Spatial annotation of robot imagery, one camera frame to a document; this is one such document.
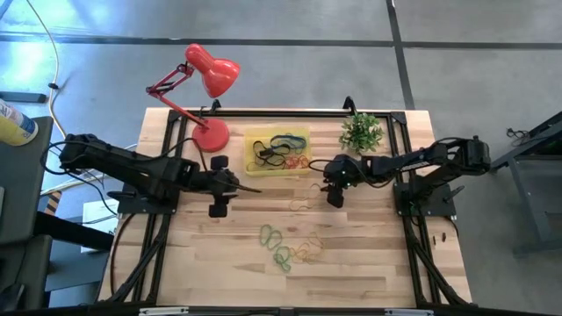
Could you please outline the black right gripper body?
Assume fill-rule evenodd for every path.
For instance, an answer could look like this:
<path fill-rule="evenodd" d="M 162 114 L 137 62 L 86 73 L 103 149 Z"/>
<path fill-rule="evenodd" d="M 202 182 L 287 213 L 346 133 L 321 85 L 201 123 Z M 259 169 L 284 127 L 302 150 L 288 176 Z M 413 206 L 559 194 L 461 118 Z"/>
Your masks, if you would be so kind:
<path fill-rule="evenodd" d="M 324 167 L 323 176 L 327 185 L 323 190 L 328 194 L 328 203 L 334 207 L 343 206 L 344 190 L 366 182 L 361 162 L 346 154 L 339 154 L 330 161 Z"/>

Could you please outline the black flat bar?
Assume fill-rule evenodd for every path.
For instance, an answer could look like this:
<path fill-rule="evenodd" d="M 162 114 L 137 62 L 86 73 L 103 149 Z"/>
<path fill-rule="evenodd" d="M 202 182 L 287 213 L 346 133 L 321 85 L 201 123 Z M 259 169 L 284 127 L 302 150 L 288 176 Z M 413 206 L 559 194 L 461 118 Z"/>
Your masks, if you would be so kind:
<path fill-rule="evenodd" d="M 43 104 L 47 96 L 41 93 L 0 91 L 0 98 L 6 102 Z"/>

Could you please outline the small green potted plant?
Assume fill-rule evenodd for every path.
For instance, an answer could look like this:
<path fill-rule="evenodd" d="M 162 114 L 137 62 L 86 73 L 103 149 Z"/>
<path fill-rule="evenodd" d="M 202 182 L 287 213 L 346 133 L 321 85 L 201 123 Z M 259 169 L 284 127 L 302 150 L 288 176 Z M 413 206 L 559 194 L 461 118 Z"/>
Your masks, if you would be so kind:
<path fill-rule="evenodd" d="M 377 118 L 367 113 L 356 113 L 343 121 L 338 140 L 342 149 L 364 154 L 375 152 L 384 135 Z"/>

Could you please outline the grey metal table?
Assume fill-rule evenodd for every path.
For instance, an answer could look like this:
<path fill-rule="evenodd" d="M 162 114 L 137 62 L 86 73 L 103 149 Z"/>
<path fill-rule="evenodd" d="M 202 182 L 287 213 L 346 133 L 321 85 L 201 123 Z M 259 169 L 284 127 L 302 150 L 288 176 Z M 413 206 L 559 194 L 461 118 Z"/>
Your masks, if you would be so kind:
<path fill-rule="evenodd" d="M 534 234 L 513 253 L 562 250 L 562 111 L 528 132 L 510 129 L 508 137 L 514 147 L 490 171 L 509 168 Z"/>

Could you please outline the blue wide rubber band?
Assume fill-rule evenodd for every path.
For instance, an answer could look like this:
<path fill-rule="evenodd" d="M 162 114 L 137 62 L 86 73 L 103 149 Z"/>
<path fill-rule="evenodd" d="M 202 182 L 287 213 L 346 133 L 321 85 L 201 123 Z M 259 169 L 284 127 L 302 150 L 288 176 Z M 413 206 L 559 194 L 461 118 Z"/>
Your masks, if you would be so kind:
<path fill-rule="evenodd" d="M 295 149 L 304 149 L 307 141 L 302 136 L 292 134 L 278 134 L 270 139 L 270 147 L 273 149 L 284 148 L 289 151 Z"/>

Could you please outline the silver metal bracket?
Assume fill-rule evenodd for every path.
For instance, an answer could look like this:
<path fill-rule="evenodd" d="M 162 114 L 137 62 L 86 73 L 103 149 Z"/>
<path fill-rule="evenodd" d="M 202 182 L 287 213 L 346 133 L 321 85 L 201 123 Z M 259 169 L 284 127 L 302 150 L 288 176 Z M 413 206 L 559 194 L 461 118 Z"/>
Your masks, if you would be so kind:
<path fill-rule="evenodd" d="M 385 316 L 435 316 L 435 314 L 431 310 L 389 308 L 385 309 Z"/>
<path fill-rule="evenodd" d="M 141 308 L 138 316 L 175 316 L 185 315 L 189 313 L 187 306 L 155 306 L 149 308 Z"/>

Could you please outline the black wide rubber band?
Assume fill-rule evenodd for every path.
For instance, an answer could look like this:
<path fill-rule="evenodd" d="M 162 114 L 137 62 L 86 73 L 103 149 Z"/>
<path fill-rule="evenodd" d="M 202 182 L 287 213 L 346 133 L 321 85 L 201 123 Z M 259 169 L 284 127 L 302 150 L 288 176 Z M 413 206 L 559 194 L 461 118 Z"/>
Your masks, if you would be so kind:
<path fill-rule="evenodd" d="M 270 148 L 248 152 L 244 158 L 248 172 L 284 169 L 287 162 L 287 154 Z"/>
<path fill-rule="evenodd" d="M 252 148 L 256 157 L 263 160 L 272 158 L 275 155 L 283 156 L 291 152 L 291 148 L 286 144 L 266 146 L 260 140 L 255 141 L 252 145 Z"/>

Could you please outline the yellow translucent plastic bin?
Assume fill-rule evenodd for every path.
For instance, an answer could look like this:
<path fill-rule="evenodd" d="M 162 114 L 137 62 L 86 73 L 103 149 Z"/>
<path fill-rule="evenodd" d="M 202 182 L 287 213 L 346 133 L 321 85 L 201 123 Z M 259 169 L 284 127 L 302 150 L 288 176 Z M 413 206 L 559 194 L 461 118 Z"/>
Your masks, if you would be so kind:
<path fill-rule="evenodd" d="M 260 140 L 266 146 L 270 145 L 270 139 L 278 134 L 292 134 L 295 136 L 302 136 L 306 139 L 307 145 L 304 149 L 293 149 L 287 155 L 287 158 L 292 155 L 305 155 L 309 162 L 312 160 L 311 154 L 311 141 L 310 130 L 308 127 L 302 126 L 273 126 L 273 127 L 257 127 L 248 129 L 244 135 L 244 156 L 246 153 L 253 151 L 252 145 L 255 141 Z M 264 177 L 264 176 L 301 176 L 308 174 L 310 169 L 278 169 L 268 171 L 248 172 L 245 167 L 245 172 L 249 176 Z"/>

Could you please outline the dark grey office chair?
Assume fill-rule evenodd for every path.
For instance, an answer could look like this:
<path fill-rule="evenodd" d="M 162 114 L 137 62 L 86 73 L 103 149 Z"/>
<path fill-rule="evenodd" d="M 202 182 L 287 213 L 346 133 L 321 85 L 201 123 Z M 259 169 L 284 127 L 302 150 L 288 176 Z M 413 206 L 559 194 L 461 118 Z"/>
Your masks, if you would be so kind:
<path fill-rule="evenodd" d="M 28 144 L 12 147 L 0 143 L 0 292 L 13 284 L 24 286 L 20 311 L 45 304 L 47 268 L 53 239 L 34 233 L 44 169 L 40 157 L 50 142 L 53 120 L 34 120 L 39 132 Z"/>

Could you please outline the black aluminium table frame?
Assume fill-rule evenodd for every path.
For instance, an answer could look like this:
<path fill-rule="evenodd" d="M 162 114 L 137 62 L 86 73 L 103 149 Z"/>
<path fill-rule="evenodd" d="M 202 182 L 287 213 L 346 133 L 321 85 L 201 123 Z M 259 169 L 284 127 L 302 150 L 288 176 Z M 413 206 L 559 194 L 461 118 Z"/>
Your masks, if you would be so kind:
<path fill-rule="evenodd" d="M 413 279 L 393 189 L 366 184 L 344 193 L 344 205 L 329 205 L 322 192 L 310 210 L 289 203 L 321 185 L 318 170 L 341 151 L 345 110 L 220 109 L 230 129 L 224 149 L 231 170 L 247 186 L 223 219 L 207 214 L 209 197 L 184 193 L 171 219 L 164 250 L 158 305 L 244 307 L 412 307 Z M 245 172 L 248 129 L 304 126 L 310 130 L 316 170 L 301 176 L 253 177 Z M 283 272 L 276 251 L 262 246 L 260 228 L 271 225 L 296 248 L 316 232 L 324 251 L 313 263 Z"/>

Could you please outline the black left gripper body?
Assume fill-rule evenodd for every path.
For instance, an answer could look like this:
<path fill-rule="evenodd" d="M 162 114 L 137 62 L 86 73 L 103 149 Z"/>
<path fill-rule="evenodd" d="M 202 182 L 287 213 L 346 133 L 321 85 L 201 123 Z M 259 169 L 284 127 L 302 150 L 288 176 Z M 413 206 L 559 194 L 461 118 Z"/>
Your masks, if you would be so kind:
<path fill-rule="evenodd" d="M 225 218 L 230 200 L 238 197 L 237 186 L 240 181 L 227 168 L 228 163 L 227 156 L 214 156 L 211 159 L 211 169 L 199 171 L 192 178 L 193 191 L 213 197 L 208 212 L 211 218 Z"/>

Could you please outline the yellow white spray can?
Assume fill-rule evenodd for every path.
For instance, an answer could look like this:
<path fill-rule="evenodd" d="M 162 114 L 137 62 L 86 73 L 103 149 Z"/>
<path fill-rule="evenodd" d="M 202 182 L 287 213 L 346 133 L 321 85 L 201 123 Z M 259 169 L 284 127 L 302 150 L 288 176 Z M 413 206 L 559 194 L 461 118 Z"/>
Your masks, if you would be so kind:
<path fill-rule="evenodd" d="M 32 141 L 39 126 L 31 118 L 0 98 L 0 142 L 19 147 Z"/>

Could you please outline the white paper sheet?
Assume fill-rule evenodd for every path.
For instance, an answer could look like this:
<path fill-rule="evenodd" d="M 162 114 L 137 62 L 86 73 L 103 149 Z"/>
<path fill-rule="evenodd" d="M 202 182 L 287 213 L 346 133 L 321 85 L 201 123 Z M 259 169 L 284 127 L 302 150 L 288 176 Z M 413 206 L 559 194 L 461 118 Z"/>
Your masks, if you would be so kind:
<path fill-rule="evenodd" d="M 83 205 L 83 225 L 114 235 L 118 225 L 116 217 L 119 202 L 115 199 L 88 202 Z"/>

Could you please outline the yellow thin rubber band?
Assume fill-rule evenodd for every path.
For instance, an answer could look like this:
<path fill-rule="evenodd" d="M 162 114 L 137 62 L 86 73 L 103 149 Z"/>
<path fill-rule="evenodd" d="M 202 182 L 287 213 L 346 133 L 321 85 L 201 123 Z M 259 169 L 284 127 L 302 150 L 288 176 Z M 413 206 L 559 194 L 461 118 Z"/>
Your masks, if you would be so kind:
<path fill-rule="evenodd" d="M 306 192 L 304 197 L 296 197 L 289 203 L 291 212 L 299 212 L 302 210 L 310 210 L 316 205 L 316 199 L 321 194 L 321 186 L 313 183 Z"/>
<path fill-rule="evenodd" d="M 306 241 L 296 248 L 289 248 L 289 254 L 294 263 L 315 262 L 324 251 L 324 242 L 316 232 L 312 232 Z"/>

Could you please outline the red desk lamp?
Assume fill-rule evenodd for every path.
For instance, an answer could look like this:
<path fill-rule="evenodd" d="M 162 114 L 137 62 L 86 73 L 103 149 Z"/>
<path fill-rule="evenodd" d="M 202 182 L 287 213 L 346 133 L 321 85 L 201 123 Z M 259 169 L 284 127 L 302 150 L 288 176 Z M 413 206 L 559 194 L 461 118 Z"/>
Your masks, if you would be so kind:
<path fill-rule="evenodd" d="M 203 152 L 218 152 L 229 142 L 229 130 L 226 123 L 216 118 L 196 117 L 167 99 L 165 95 L 191 78 L 194 72 L 199 72 L 206 94 L 210 98 L 217 99 L 234 85 L 241 72 L 241 67 L 228 59 L 213 57 L 199 44 L 187 46 L 184 57 L 184 63 L 177 65 L 160 81 L 148 86 L 146 92 L 196 124 L 191 137 Z"/>

